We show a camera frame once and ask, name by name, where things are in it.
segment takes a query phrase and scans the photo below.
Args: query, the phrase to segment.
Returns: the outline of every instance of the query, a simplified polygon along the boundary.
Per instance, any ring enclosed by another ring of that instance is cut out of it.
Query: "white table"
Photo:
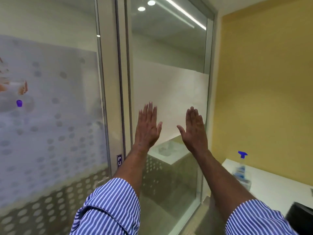
[[[230,173],[233,173],[235,168],[239,166],[239,163],[226,159],[222,165]],[[313,186],[250,166],[246,166],[246,171],[251,174],[252,186],[250,192],[271,209],[279,210],[286,216],[294,202],[313,208],[311,191]]]

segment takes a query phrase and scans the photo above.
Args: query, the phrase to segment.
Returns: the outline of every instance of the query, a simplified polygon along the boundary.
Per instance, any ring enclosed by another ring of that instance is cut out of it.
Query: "person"
[[[156,117],[157,107],[152,108],[152,102],[139,111],[135,143],[130,153],[113,178],[88,196],[76,213],[71,235],[138,233],[142,171],[147,153],[162,130],[162,122],[157,125]],[[180,125],[177,127],[209,184],[226,222],[227,235],[296,235],[280,212],[257,200],[213,157],[197,109],[187,110],[186,130]]]

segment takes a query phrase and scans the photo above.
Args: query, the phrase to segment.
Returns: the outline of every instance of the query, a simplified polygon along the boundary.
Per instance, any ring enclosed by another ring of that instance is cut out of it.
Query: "person's right arm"
[[[226,224],[227,234],[292,234],[279,211],[271,210],[248,192],[211,154],[202,116],[191,107],[186,113],[186,131],[180,125],[182,140],[193,154],[214,196]]]

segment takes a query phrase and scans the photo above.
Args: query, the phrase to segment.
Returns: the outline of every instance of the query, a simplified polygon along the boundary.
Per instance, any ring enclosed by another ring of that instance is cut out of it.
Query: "rolled-up sleeve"
[[[226,223],[226,234],[297,235],[279,211],[259,200],[247,201],[235,209]]]
[[[131,185],[113,178],[88,196],[73,222],[71,235],[137,234],[140,205]]]

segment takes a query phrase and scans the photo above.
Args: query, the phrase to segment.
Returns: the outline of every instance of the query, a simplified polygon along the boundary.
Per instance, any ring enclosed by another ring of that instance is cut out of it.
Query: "glass door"
[[[202,173],[176,126],[191,106],[206,122],[214,15],[189,0],[127,1],[132,127],[149,101],[163,122],[143,171],[139,234],[178,234],[200,205]]]
[[[114,10],[113,0],[0,0],[0,234],[68,234],[116,170]]]

